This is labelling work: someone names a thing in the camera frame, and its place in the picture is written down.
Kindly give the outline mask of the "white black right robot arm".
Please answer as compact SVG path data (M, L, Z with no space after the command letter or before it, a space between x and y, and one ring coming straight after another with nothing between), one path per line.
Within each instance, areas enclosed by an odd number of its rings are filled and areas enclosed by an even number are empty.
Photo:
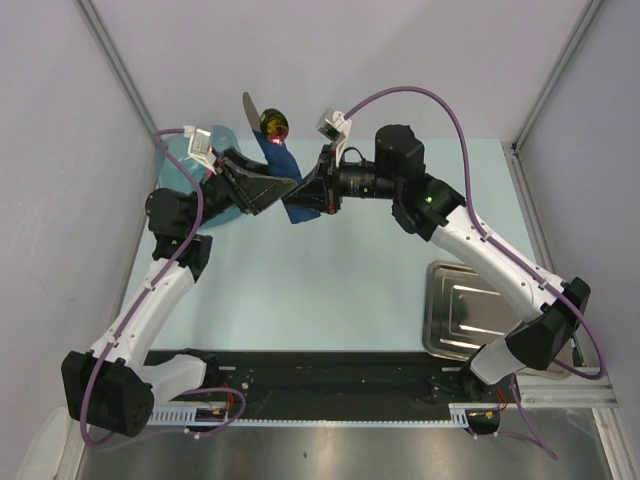
M463 261L508 302L519 322L466 362L461 388L469 399L486 400L524 368L546 370L582 323L589 286L541 268L490 230L463 195L427 173L424 145L410 127L380 128L374 146L373 161L358 163L338 161L324 146L286 205L335 214L345 197L389 199L404 231Z

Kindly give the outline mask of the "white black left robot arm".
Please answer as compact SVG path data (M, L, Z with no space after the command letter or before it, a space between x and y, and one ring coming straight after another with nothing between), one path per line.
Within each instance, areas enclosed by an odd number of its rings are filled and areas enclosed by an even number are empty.
M188 350L155 366L145 360L171 312L209 262L213 239L199 234L200 225L232 206L257 215L298 185L233 148L219 153L208 147L191 158L207 170L207 177L196 180L182 162L174 164L193 192L159 188L147 197L148 227L156 246L132 300L86 352L72 351L62 362L69 414L91 446L100 443L90 436L92 427L134 437L155 407L181 395L207 400L219 392L221 376L209 368L207 354Z

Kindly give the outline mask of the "ornate silver table knife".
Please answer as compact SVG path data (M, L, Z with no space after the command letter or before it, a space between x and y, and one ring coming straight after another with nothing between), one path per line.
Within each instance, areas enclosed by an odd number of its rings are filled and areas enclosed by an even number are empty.
M262 114L258 111L253 101L253 98L251 97L249 92L245 91L242 94L242 103L243 103L245 116L249 123L249 126L251 127L251 130L254 133L263 135L264 131L263 131Z

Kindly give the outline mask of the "dark blue paper napkin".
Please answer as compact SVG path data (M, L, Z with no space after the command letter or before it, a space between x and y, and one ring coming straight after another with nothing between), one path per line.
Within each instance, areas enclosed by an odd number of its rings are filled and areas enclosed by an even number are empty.
M269 174L290 178L300 184L302 182L300 168L285 142L279 140L274 143L260 131L254 131L253 134L267 161ZM305 207L285 206L285 210L292 224L305 223L320 217L318 212Z

